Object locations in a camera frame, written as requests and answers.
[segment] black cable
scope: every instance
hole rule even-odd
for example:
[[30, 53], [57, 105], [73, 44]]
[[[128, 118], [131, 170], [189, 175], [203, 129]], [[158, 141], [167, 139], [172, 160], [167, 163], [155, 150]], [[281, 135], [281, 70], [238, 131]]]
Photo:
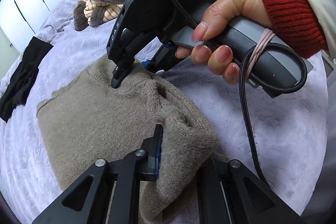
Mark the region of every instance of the black cable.
[[[189, 21], [189, 23], [192, 25], [193, 28], [196, 28], [197, 23], [192, 19], [192, 17], [188, 14], [188, 12], [182, 7], [182, 5], [177, 1], [177, 0], [171, 0], [174, 5], [177, 7], [177, 9], [185, 16], [185, 18]], [[240, 67], [240, 72], [239, 72], [239, 96], [240, 96], [240, 102], [241, 102], [241, 110], [243, 112], [243, 117], [244, 117], [244, 122], [245, 122], [245, 127], [247, 131], [247, 137], [250, 143], [250, 148], [251, 148], [251, 154], [252, 154], [252, 159], [253, 159], [253, 164], [254, 168], [258, 174], [259, 179], [265, 183], [269, 188], [269, 184], [261, 170], [260, 163], [258, 160], [258, 153], [257, 153], [257, 148], [255, 146], [255, 141], [254, 141], [254, 136], [253, 136], [253, 129], [251, 125], [251, 120], [249, 116], [249, 111], [247, 107], [247, 101], [246, 101], [246, 93], [245, 93], [245, 74], [246, 70], [248, 67], [249, 60], [251, 58], [251, 55], [253, 53], [253, 50], [256, 46], [252, 47], [251, 49], [248, 50], [248, 52], [245, 54], [242, 62], [239, 62], [235, 57], [233, 58], [233, 61]], [[307, 67], [305, 65], [305, 62], [303, 59], [291, 48], [286, 47], [285, 45], [278, 44], [278, 43], [268, 43], [266, 48], [273, 48], [273, 49], [279, 49], [282, 50], [283, 52], [289, 53], [291, 56], [293, 56], [301, 65], [301, 73], [302, 73], [302, 79], [293, 87], [291, 88], [278, 88], [276, 86], [268, 84], [266, 81], [263, 79], [259, 78], [253, 73], [250, 73], [250, 77], [255, 80], [260, 86], [269, 89], [270, 91], [274, 91], [278, 94], [288, 94], [288, 93], [293, 93], [298, 91], [303, 87], [303, 85], [307, 81]]]

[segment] hand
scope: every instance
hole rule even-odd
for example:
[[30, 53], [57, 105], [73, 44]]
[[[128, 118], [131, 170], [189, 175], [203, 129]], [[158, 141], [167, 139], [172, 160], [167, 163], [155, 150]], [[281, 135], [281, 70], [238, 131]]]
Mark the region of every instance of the hand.
[[[201, 23], [194, 30], [192, 41], [205, 41], [219, 35], [229, 20], [238, 15], [243, 15], [265, 28], [272, 27], [262, 0], [217, 0], [205, 11]], [[238, 83], [239, 67], [232, 63], [232, 50], [226, 45], [220, 46], [214, 53], [201, 45], [193, 50], [178, 47], [175, 55], [177, 58], [191, 55], [195, 64], [208, 65], [215, 75], [222, 75], [229, 84]]]

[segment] bolt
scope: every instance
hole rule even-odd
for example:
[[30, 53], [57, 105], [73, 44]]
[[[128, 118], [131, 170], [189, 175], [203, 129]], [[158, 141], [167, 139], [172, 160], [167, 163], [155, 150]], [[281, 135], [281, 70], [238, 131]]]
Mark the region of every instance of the bolt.
[[241, 165], [239, 160], [232, 160], [232, 161], [230, 161], [230, 164], [233, 168], [239, 168], [240, 165]]
[[98, 166], [98, 167], [101, 167], [101, 166], [104, 166], [105, 163], [106, 163], [105, 160], [99, 159], [99, 160], [96, 160], [95, 165]]
[[142, 149], [136, 150], [136, 152], [135, 152], [135, 155], [138, 156], [138, 157], [143, 156], [145, 154], [146, 154], [146, 151], [142, 150]]

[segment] bedspread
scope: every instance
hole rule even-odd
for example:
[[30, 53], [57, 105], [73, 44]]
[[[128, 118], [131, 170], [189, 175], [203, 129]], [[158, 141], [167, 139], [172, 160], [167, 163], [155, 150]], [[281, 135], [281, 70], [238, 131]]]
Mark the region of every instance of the bedspread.
[[[18, 106], [5, 124], [0, 121], [0, 190], [22, 224], [30, 224], [60, 193], [36, 118], [37, 104], [67, 85], [87, 65], [106, 52], [114, 21], [81, 32], [74, 30], [77, 0], [60, 0], [36, 36], [54, 45], [39, 66], [25, 106]], [[151, 58], [155, 39], [137, 58]], [[0, 95], [20, 62], [1, 80]], [[320, 53], [310, 58], [314, 69], [298, 92], [272, 99], [263, 90], [247, 87], [261, 168], [273, 190], [302, 213], [319, 177], [326, 148], [327, 85]], [[254, 170], [241, 115], [237, 86], [230, 86], [207, 67], [186, 59], [160, 75], [189, 96], [220, 137], [219, 152]], [[193, 203], [171, 223], [198, 223]]]

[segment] red ribbed cuff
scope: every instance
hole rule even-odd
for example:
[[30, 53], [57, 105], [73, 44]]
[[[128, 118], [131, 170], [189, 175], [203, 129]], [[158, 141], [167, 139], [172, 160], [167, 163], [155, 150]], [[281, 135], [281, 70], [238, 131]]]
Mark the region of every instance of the red ribbed cuff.
[[303, 58], [327, 50], [323, 30], [307, 0], [262, 0], [273, 32]]

